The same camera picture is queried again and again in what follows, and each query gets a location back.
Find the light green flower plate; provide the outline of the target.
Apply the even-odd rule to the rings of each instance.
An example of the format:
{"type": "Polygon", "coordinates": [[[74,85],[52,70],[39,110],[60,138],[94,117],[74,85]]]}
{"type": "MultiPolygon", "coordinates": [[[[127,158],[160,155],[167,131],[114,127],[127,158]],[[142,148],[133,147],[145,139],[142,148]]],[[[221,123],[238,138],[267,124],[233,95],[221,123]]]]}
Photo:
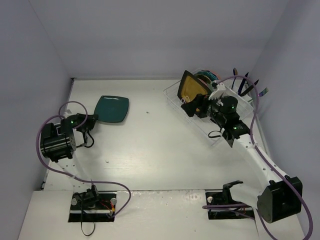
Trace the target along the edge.
{"type": "Polygon", "coordinates": [[[208,86],[212,86],[212,80],[208,76],[201,73],[196,73],[195,76],[205,82],[208,86]]]}

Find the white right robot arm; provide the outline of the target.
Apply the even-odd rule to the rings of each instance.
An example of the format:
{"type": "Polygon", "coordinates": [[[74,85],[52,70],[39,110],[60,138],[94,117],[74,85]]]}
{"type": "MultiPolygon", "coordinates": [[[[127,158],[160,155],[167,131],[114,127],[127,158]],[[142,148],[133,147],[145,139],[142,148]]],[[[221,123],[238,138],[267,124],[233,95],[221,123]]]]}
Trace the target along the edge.
{"type": "Polygon", "coordinates": [[[194,100],[182,104],[189,117],[209,117],[222,131],[229,146],[248,161],[258,176],[261,189],[251,188],[241,180],[222,187],[221,200],[227,206],[248,205],[257,209],[267,223],[273,223],[302,209],[303,184],[298,177],[290,177],[274,165],[269,156],[255,143],[252,130],[237,113],[238,100],[229,95],[209,98],[198,94],[194,100]]]}

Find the pink polka dot plate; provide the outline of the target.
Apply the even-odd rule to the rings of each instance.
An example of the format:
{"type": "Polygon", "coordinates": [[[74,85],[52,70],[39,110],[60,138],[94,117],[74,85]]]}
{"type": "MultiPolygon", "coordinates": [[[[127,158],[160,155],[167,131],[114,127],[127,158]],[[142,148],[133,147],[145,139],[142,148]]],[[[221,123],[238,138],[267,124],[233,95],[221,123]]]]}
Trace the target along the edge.
{"type": "Polygon", "coordinates": [[[213,75],[215,75],[218,80],[221,80],[221,79],[222,79],[221,76],[220,76],[217,72],[215,72],[215,71],[213,71],[213,70],[211,70],[210,72],[211,72],[213,75]]]}

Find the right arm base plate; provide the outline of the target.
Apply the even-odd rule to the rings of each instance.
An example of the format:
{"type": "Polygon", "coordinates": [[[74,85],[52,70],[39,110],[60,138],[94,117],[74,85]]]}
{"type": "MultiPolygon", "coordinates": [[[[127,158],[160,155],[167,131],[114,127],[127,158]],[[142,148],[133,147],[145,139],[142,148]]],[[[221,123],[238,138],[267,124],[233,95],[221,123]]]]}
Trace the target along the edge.
{"type": "Polygon", "coordinates": [[[205,207],[209,220],[255,220],[254,211],[242,202],[224,198],[222,191],[205,191],[205,207]]]}

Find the teal embossed plate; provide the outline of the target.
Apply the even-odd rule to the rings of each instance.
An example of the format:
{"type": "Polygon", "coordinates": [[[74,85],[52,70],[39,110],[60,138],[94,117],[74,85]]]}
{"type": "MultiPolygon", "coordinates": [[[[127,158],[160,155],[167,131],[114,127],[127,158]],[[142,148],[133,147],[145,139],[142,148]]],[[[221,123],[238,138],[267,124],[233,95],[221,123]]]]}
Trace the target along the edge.
{"type": "Polygon", "coordinates": [[[209,70],[202,70],[198,72],[200,75],[204,75],[210,79],[211,82],[218,81],[219,78],[216,74],[212,73],[209,70]]]}

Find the dark teal square plate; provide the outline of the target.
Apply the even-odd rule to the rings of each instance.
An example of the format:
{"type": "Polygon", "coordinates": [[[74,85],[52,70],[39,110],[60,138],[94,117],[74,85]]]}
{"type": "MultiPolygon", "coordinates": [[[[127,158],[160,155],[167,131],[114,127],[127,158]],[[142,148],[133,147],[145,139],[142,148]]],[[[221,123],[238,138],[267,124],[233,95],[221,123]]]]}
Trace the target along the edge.
{"type": "Polygon", "coordinates": [[[94,109],[97,120],[103,123],[121,123],[129,111],[129,99],[122,96],[102,95],[94,109]]]}

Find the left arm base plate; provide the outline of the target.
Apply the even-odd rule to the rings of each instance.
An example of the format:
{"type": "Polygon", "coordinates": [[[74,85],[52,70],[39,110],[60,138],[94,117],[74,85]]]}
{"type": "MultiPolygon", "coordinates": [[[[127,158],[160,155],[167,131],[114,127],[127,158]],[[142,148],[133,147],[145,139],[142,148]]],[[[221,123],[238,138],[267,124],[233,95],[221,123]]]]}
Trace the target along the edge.
{"type": "Polygon", "coordinates": [[[92,205],[83,205],[76,197],[71,198],[69,223],[108,223],[114,222],[117,206],[116,192],[99,192],[99,199],[92,205]]]}

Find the yellow square plate black rim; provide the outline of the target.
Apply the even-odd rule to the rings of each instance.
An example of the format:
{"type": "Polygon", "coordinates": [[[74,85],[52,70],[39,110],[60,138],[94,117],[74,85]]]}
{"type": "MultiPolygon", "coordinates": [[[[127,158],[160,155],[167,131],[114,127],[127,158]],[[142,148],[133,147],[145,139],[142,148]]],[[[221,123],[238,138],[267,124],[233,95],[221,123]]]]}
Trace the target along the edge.
{"type": "Polygon", "coordinates": [[[191,72],[185,70],[177,91],[177,97],[184,103],[191,102],[197,94],[208,95],[212,90],[205,82],[197,78],[191,72]]]}

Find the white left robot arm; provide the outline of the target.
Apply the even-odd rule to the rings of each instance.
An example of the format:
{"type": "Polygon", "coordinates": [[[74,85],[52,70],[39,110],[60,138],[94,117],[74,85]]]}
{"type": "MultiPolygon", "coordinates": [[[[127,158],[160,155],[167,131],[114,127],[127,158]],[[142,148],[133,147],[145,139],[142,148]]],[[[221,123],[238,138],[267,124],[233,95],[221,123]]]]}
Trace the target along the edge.
{"type": "Polygon", "coordinates": [[[90,148],[88,138],[93,138],[93,130],[98,116],[86,116],[81,113],[62,119],[60,123],[47,123],[40,134],[40,150],[43,157],[59,165],[61,172],[66,174],[73,186],[73,206],[96,209],[100,204],[97,187],[89,181],[82,182],[88,176],[75,154],[76,149],[90,148]]]}

